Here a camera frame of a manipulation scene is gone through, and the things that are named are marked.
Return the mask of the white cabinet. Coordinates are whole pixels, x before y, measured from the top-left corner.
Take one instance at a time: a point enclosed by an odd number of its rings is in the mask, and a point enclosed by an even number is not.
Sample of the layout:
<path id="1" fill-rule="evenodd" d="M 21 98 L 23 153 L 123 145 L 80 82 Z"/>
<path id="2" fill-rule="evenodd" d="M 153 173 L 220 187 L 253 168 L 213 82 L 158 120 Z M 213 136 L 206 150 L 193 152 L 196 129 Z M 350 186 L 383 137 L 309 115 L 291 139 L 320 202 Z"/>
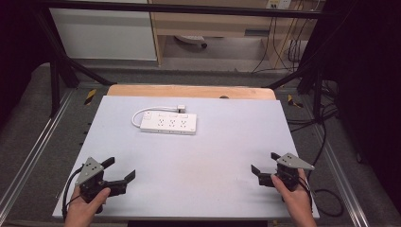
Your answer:
<path id="1" fill-rule="evenodd" d="M 50 12 L 70 58 L 156 60 L 148 13 L 87 9 Z"/>

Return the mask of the black curtain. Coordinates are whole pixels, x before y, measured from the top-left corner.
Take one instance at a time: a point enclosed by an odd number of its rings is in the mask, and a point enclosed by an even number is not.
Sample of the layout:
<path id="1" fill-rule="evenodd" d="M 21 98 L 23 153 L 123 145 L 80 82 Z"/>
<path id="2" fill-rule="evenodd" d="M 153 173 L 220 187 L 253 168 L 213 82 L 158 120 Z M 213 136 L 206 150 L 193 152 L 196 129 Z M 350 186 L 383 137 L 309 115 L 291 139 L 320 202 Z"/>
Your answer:
<path id="1" fill-rule="evenodd" d="M 0 0 L 0 127 L 20 101 L 31 73 L 49 62 L 29 0 Z"/>
<path id="2" fill-rule="evenodd" d="M 326 0 L 337 15 L 316 24 L 311 44 L 332 34 L 323 71 L 340 89 L 354 145 L 401 213 L 401 0 Z"/>

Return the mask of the white power strip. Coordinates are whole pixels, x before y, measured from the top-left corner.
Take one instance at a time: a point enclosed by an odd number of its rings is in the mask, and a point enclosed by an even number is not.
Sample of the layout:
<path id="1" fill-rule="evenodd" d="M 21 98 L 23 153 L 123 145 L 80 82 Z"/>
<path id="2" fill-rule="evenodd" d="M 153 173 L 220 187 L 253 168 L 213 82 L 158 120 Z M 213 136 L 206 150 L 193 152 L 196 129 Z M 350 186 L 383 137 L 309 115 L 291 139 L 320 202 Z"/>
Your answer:
<path id="1" fill-rule="evenodd" d="M 194 135 L 197 116 L 191 113 L 145 112 L 140 124 L 142 132 Z"/>

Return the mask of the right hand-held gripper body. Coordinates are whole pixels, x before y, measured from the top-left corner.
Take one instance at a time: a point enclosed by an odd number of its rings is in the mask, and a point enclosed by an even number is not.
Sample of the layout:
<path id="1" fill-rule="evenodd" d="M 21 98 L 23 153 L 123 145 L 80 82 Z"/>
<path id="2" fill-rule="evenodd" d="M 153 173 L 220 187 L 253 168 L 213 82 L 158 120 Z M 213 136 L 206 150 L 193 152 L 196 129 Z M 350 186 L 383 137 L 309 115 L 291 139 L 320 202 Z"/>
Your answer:
<path id="1" fill-rule="evenodd" d="M 282 155 L 277 161 L 276 176 L 289 191 L 294 191 L 299 184 L 298 169 L 314 170 L 315 167 L 292 153 Z"/>

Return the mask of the black metal frame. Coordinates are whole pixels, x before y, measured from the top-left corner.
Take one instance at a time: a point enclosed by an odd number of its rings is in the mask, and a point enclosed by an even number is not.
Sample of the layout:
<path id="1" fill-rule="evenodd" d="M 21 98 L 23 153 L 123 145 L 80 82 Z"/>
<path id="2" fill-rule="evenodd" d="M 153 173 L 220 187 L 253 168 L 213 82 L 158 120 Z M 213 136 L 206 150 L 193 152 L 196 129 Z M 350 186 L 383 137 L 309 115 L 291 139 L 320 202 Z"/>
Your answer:
<path id="1" fill-rule="evenodd" d="M 322 11 L 300 11 L 288 9 L 249 9 L 233 7 L 212 6 L 190 6 L 190 5 L 168 5 L 168 4 L 142 4 L 142 3 L 118 3 L 118 2 L 95 2 L 95 1 L 67 1 L 67 0 L 33 0 L 30 3 L 32 16 L 38 27 L 47 39 L 49 52 L 52 55 L 51 87 L 52 87 L 52 114 L 60 107 L 59 78 L 64 79 L 68 87 L 77 87 L 78 78 L 73 72 L 77 69 L 87 77 L 94 79 L 102 85 L 114 85 L 113 81 L 102 78 L 80 63 L 72 60 L 58 41 L 57 29 L 52 30 L 49 21 L 44 17 L 45 9 L 88 9 L 103 11 L 138 11 L 157 13 L 181 13 L 181 14 L 215 14 L 248 17 L 270 17 L 270 18 L 302 18 L 302 19 L 324 19 L 332 17 L 332 14 Z"/>

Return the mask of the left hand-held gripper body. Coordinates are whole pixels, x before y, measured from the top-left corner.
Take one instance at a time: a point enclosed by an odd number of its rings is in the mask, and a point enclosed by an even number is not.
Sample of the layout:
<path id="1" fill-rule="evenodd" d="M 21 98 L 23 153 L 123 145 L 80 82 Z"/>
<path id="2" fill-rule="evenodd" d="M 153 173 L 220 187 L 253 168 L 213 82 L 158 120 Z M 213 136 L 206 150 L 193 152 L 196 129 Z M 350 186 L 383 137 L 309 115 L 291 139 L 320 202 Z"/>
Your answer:
<path id="1" fill-rule="evenodd" d="M 90 203 L 99 192 L 107 188 L 103 175 L 103 164 L 100 164 L 92 157 L 89 157 L 82 165 L 76 186 L 79 188 L 79 195 L 85 202 Z"/>

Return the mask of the white wall socket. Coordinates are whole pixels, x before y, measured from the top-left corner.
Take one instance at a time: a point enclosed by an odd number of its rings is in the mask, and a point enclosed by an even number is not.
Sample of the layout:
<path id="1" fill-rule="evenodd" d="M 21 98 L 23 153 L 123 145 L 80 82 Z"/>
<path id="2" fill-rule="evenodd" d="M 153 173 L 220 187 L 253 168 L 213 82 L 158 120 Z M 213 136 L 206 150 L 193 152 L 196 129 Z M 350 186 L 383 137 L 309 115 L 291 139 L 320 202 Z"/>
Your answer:
<path id="1" fill-rule="evenodd" d="M 268 0 L 267 8 L 268 9 L 288 9 L 290 6 L 291 0 Z"/>

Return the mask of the white table board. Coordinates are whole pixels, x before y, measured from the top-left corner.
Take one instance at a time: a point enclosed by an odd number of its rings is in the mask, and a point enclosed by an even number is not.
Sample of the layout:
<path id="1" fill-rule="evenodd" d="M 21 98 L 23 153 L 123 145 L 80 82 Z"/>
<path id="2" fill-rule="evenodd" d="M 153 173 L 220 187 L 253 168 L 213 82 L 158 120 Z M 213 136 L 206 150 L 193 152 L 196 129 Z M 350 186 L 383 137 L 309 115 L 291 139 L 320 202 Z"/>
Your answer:
<path id="1" fill-rule="evenodd" d="M 179 104 L 197 117 L 193 135 L 146 133 L 131 123 L 142 109 Z M 251 168 L 272 173 L 272 153 L 295 151 L 277 100 L 104 96 L 75 165 L 113 157 L 105 180 L 135 172 L 126 194 L 108 199 L 104 218 L 274 219 L 287 218 L 287 208 Z"/>

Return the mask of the wooden desk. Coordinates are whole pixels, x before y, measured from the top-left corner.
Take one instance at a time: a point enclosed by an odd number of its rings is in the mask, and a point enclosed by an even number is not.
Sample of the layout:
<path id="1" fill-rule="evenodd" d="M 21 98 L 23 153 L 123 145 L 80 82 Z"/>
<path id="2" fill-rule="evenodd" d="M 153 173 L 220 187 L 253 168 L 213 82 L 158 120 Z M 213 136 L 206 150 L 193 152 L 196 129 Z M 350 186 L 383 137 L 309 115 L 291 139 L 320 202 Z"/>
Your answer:
<path id="1" fill-rule="evenodd" d="M 151 4 L 216 6 L 268 9 L 268 0 L 148 0 Z M 320 0 L 291 0 L 288 9 L 312 11 Z M 150 14 L 153 32 L 162 36 L 255 37 L 268 49 L 270 65 L 284 65 L 290 41 L 307 41 L 317 23 L 315 19 L 263 18 L 230 15 L 181 13 Z"/>

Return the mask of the aluminium floor rail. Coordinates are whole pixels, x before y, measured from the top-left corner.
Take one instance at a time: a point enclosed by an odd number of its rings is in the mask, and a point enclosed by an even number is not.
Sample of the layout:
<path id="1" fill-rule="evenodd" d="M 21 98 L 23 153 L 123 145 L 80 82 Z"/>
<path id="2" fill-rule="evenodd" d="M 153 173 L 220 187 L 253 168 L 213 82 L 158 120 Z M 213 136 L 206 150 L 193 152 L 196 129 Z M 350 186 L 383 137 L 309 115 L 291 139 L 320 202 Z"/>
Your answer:
<path id="1" fill-rule="evenodd" d="M 361 208 L 357 196 L 345 175 L 345 171 L 342 169 L 338 158 L 335 155 L 335 152 L 329 142 L 328 139 L 324 139 L 325 133 L 322 125 L 315 125 L 314 130 L 318 135 L 318 138 L 321 142 L 324 142 L 323 145 L 323 154 L 325 156 L 325 160 L 328 163 L 328 167 L 330 168 L 336 185 L 339 189 L 341 198 L 343 200 L 344 206 L 346 207 L 348 214 L 351 220 L 354 223 L 355 227 L 370 227 L 369 221 L 365 216 L 363 209 Z"/>
<path id="2" fill-rule="evenodd" d="M 57 128 L 65 110 L 67 109 L 71 96 L 75 92 L 74 89 L 67 89 L 61 99 L 60 108 L 53 116 L 46 120 L 45 126 L 41 133 L 37 136 L 35 143 L 29 148 L 24 162 L 19 166 L 18 172 L 15 174 L 12 182 L 9 184 L 4 195 L 0 199 L 0 225 L 5 221 L 9 211 L 24 188 L 27 179 L 29 178 L 33 168 L 40 159 L 52 133 Z"/>

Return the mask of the grey chair base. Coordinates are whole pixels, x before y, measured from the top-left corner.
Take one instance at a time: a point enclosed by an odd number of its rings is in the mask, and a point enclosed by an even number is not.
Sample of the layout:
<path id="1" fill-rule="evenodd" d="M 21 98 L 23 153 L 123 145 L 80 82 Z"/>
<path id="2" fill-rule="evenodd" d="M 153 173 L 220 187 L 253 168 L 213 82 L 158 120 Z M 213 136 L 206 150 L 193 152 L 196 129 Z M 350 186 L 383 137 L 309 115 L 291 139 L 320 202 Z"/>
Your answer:
<path id="1" fill-rule="evenodd" d="M 202 36 L 182 36 L 177 35 L 176 39 L 187 44 L 199 44 L 202 48 L 207 47 L 207 43 Z"/>

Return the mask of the person's right hand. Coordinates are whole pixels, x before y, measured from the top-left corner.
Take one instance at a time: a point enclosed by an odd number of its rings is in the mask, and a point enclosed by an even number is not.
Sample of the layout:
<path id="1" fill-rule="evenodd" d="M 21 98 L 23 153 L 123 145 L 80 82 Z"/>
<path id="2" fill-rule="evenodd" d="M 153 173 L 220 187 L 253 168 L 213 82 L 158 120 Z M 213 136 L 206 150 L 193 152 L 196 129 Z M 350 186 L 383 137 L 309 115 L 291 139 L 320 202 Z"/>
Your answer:
<path id="1" fill-rule="evenodd" d="M 271 179 L 293 218 L 313 218 L 309 194 L 303 187 L 298 186 L 294 191 L 290 191 L 277 176 L 272 175 Z"/>

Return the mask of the yellow black tape strip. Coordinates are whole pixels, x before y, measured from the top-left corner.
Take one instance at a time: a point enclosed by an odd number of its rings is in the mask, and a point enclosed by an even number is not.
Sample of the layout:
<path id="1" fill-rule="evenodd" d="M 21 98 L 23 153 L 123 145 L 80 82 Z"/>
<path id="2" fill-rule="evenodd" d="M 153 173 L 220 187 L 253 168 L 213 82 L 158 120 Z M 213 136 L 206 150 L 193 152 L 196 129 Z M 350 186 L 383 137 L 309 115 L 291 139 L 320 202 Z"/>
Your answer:
<path id="1" fill-rule="evenodd" d="M 87 97 L 85 98 L 84 105 L 90 105 L 92 100 L 93 100 L 93 98 L 94 98 L 94 96 L 95 96 L 95 94 L 96 94 L 96 89 L 91 89 L 89 91 Z"/>
<path id="2" fill-rule="evenodd" d="M 304 107 L 304 105 L 302 103 L 295 102 L 292 95 L 288 95 L 288 105 L 289 106 L 295 106 L 297 108 L 303 108 Z"/>

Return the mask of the person's left hand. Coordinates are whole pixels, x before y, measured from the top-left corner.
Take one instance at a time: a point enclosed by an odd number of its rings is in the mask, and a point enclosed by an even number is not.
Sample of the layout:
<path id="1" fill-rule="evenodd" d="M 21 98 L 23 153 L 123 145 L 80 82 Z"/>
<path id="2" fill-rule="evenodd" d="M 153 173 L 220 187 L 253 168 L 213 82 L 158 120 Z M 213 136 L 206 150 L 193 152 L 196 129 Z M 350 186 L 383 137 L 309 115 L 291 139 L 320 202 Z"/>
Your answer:
<path id="1" fill-rule="evenodd" d="M 67 209 L 64 227 L 89 227 L 94 219 L 97 209 L 106 203 L 110 193 L 110 188 L 104 188 L 92 201 L 87 203 L 80 196 L 80 188 L 77 186 L 74 189 L 72 201 Z"/>

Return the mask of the wooden table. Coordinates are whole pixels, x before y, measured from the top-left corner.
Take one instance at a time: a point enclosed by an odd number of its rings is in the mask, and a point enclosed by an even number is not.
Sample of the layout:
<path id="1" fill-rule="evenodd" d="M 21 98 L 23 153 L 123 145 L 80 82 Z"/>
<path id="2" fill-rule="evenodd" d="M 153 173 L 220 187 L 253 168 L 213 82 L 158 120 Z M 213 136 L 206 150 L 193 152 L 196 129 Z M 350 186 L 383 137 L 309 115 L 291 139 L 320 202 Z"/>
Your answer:
<path id="1" fill-rule="evenodd" d="M 162 96 L 202 97 L 230 99 L 275 100 L 272 89 L 241 86 L 189 86 L 189 85 L 140 85 L 115 84 L 109 88 L 108 96 Z"/>

